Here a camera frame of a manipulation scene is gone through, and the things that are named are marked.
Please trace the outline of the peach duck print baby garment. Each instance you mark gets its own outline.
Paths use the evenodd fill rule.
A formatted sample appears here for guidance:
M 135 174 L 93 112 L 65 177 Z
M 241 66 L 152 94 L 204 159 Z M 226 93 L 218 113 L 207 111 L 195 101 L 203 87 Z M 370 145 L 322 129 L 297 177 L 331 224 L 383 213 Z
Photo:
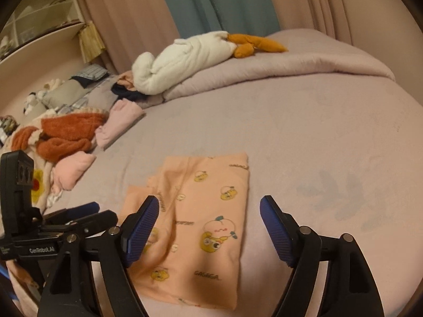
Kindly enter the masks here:
M 128 273 L 141 296 L 201 308 L 237 306 L 249 190 L 248 156 L 167 157 L 128 187 L 120 219 L 153 195 L 159 216 Z

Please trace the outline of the salmon pink fleece garment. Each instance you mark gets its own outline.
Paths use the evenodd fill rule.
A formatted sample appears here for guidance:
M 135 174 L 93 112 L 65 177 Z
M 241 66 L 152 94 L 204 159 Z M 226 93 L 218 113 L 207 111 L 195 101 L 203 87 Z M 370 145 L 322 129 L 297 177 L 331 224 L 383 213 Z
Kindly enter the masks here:
M 53 169 L 52 192 L 72 190 L 95 159 L 95 155 L 79 151 L 59 161 Z

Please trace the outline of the cream fluffy blanket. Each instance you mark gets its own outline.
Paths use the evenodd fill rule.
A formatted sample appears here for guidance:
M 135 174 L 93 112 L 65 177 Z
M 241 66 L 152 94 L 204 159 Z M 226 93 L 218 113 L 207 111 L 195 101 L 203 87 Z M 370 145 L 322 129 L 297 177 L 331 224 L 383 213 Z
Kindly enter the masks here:
M 34 161 L 34 185 L 31 191 L 31 205 L 39 208 L 42 213 L 54 203 L 54 193 L 52 192 L 54 163 L 44 160 L 36 153 L 35 143 L 41 135 L 41 121 L 57 117 L 58 115 L 54 109 L 46 110 L 36 118 L 21 123 L 7 138 L 1 148 L 1 154 L 4 154 L 26 146 L 24 151 Z M 16 295 L 14 303 L 17 308 L 24 316 L 36 316 L 40 299 L 38 289 L 42 285 L 35 283 L 34 276 L 30 275 L 28 270 L 23 269 L 23 266 L 19 265 L 16 260 L 6 261 L 6 270 Z

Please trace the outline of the rust orange fleece garment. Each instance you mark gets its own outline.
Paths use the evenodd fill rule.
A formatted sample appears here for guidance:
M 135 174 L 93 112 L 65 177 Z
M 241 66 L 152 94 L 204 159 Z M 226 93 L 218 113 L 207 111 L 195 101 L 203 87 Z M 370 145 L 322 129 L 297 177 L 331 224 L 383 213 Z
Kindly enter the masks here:
M 29 148 L 43 160 L 57 163 L 76 152 L 88 152 L 95 131 L 104 125 L 108 113 L 103 110 L 80 110 L 67 115 L 42 118 L 39 126 L 29 125 L 15 133 L 11 150 Z

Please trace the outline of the light pink folded garment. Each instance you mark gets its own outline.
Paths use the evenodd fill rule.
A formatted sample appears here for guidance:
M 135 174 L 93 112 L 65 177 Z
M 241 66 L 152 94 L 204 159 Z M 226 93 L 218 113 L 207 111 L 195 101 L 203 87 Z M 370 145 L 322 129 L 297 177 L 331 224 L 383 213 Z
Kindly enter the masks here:
M 105 150 L 118 137 L 130 129 L 143 115 L 144 110 L 130 100 L 118 100 L 111 108 L 108 120 L 95 130 L 97 146 Z

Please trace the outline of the dark navy garment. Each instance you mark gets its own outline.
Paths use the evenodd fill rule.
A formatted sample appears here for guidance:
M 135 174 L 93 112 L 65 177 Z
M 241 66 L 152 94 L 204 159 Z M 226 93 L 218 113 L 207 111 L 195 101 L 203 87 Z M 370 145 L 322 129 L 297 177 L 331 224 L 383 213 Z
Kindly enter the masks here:
M 148 95 L 144 95 L 143 93 L 140 93 L 139 91 L 131 91 L 125 88 L 123 85 L 119 85 L 118 83 L 115 83 L 111 87 L 111 92 L 116 95 L 117 100 L 129 100 L 131 102 L 143 102 L 148 99 Z

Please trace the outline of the mauve bed sheet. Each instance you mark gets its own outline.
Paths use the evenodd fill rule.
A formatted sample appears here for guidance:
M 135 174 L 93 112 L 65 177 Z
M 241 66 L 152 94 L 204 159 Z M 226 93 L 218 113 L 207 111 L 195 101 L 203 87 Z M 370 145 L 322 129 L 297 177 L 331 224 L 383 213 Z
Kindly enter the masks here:
M 150 107 L 54 208 L 117 211 L 168 156 L 240 152 L 250 191 L 233 315 L 270 316 L 290 275 L 260 217 L 264 195 L 320 235 L 353 235 L 384 312 L 398 315 L 422 280 L 422 106 L 384 77 L 278 77 Z

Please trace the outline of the plaid grey pillow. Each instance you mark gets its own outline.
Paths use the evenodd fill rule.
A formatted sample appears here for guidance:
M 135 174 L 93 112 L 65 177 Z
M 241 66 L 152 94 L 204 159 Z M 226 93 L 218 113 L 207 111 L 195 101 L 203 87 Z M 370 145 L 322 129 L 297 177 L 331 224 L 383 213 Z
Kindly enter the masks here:
M 71 80 L 77 81 L 83 88 L 87 88 L 94 82 L 99 82 L 110 75 L 109 71 L 98 65 L 91 64 L 75 75 L 71 76 Z

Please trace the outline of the yellow hanging cloth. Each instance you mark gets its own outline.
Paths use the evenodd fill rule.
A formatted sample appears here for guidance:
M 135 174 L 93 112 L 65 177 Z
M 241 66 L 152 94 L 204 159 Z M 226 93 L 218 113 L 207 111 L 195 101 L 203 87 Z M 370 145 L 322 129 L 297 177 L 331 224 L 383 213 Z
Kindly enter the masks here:
M 83 26 L 78 32 L 78 39 L 84 63 L 93 61 L 106 50 L 103 39 L 93 21 L 89 21 Z

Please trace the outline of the white goose plush toy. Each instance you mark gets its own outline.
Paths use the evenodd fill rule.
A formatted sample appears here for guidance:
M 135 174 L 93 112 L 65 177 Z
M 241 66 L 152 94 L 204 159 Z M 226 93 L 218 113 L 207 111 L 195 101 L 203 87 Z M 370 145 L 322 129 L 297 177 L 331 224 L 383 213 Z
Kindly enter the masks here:
M 140 54 L 131 68 L 133 85 L 141 94 L 158 95 L 231 57 L 244 59 L 256 52 L 286 51 L 286 46 L 266 37 L 211 31 L 175 39 L 158 56 L 150 52 Z

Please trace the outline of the pink curtain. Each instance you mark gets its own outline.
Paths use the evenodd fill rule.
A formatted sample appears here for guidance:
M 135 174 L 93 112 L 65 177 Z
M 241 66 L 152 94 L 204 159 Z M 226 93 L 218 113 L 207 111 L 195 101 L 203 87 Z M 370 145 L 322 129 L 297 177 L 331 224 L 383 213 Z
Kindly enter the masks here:
M 351 43 L 343 0 L 272 0 L 281 29 L 317 29 Z M 131 68 L 143 52 L 160 53 L 182 38 L 165 0 L 78 0 L 88 21 L 98 28 L 108 57 L 118 72 Z

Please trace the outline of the folded mauve duvet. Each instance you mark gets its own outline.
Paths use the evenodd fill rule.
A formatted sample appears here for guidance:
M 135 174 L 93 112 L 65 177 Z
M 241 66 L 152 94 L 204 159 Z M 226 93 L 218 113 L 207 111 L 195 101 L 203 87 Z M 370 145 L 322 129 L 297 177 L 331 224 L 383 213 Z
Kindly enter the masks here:
M 259 53 L 245 59 L 228 59 L 203 69 L 159 95 L 140 102 L 143 108 L 180 97 L 271 77 L 342 73 L 385 77 L 395 80 L 383 62 L 365 51 L 314 29 L 288 29 L 270 36 L 287 46 L 283 53 Z

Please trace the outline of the teal curtain panel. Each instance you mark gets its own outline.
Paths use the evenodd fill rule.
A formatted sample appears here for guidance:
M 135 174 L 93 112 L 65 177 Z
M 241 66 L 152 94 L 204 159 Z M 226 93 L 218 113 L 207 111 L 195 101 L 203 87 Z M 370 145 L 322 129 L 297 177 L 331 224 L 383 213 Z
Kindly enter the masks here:
M 280 31 L 272 0 L 165 0 L 182 38 L 210 31 L 268 36 Z

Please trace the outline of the white wall shelf unit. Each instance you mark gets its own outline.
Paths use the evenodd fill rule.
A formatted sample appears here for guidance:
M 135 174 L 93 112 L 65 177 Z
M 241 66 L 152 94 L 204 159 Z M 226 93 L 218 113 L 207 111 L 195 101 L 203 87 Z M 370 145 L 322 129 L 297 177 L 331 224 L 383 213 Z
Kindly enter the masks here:
M 1 114 L 21 118 L 26 96 L 84 67 L 77 0 L 21 0 L 1 29 Z

